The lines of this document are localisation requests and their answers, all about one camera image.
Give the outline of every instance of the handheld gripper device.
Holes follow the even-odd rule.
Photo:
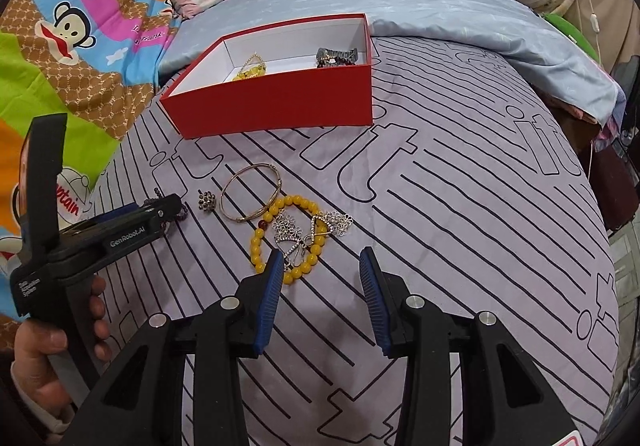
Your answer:
[[[104,365],[95,357],[89,296],[94,274],[164,234],[182,211],[178,195],[128,204],[58,229],[57,177],[62,171],[66,114],[31,122],[20,154],[18,219],[21,265],[10,275],[19,315],[30,314],[65,331],[68,349],[49,357],[64,387],[80,406]]]
[[[195,354],[194,446],[248,446],[238,358],[269,343],[284,257],[271,251],[262,274],[197,316],[152,315],[102,375],[61,446],[182,446],[184,362]]]
[[[449,445],[450,352],[460,355],[463,446],[582,446],[556,393],[493,313],[442,312],[383,272],[371,248],[360,254],[360,280],[382,353],[408,359],[396,446]]]

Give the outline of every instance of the yellow beaded bracelet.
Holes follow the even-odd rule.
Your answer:
[[[318,205],[315,202],[305,199],[300,195],[287,195],[286,197],[280,197],[275,200],[275,202],[269,207],[269,210],[262,216],[262,220],[258,222],[258,227],[255,229],[254,236],[250,243],[249,256],[251,263],[254,264],[255,272],[257,274],[263,273],[265,268],[265,264],[262,261],[262,249],[260,247],[262,238],[264,237],[264,232],[269,227],[269,223],[273,218],[278,215],[280,210],[285,206],[291,206],[292,204],[300,206],[302,209],[308,211],[312,216],[317,214],[319,210]],[[316,220],[316,232],[326,233],[327,231],[327,225],[322,222],[322,220]],[[323,235],[316,236],[313,244],[308,248],[309,254],[306,256],[305,261],[302,262],[299,267],[292,267],[290,270],[285,272],[282,283],[290,285],[295,280],[302,277],[303,274],[309,274],[311,272],[311,268],[318,263],[318,256],[322,253],[322,246],[324,246],[325,242],[326,239]]]

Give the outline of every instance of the colorful cartoon blanket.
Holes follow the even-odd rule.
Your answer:
[[[0,269],[19,248],[18,154],[34,116],[67,112],[61,226],[145,108],[178,27],[169,0],[11,0],[0,17]]]

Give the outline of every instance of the box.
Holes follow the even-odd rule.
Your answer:
[[[355,65],[316,68],[324,47]],[[253,53],[264,76],[232,81]],[[372,124],[371,41],[364,14],[302,18],[223,36],[167,89],[161,105],[185,139],[305,126]]]

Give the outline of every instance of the sleeve cuff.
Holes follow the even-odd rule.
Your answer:
[[[42,423],[42,425],[47,428],[47,430],[49,430],[50,433],[64,433],[71,423],[71,420],[74,418],[74,415],[76,414],[71,408],[71,405],[63,408],[62,412],[60,412],[60,418],[56,419],[49,412],[33,402],[31,398],[24,393],[17,379],[15,379],[13,363],[11,364],[11,378],[14,381],[15,389],[17,390],[20,399],[29,409],[29,411],[33,413],[33,416],[37,418]]]

